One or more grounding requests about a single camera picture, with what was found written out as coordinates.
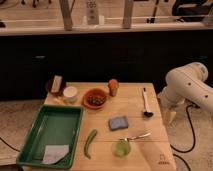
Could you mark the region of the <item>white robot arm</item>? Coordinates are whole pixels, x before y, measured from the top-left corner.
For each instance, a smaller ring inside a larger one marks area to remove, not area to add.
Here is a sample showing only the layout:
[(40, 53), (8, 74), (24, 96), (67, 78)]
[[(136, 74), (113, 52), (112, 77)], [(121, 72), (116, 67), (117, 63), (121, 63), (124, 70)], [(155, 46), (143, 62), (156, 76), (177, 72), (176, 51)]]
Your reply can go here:
[(166, 74), (166, 86), (158, 94), (164, 125), (173, 121), (176, 116), (174, 108), (185, 100), (213, 113), (213, 88), (205, 84), (207, 78), (208, 69), (200, 62), (174, 68)]

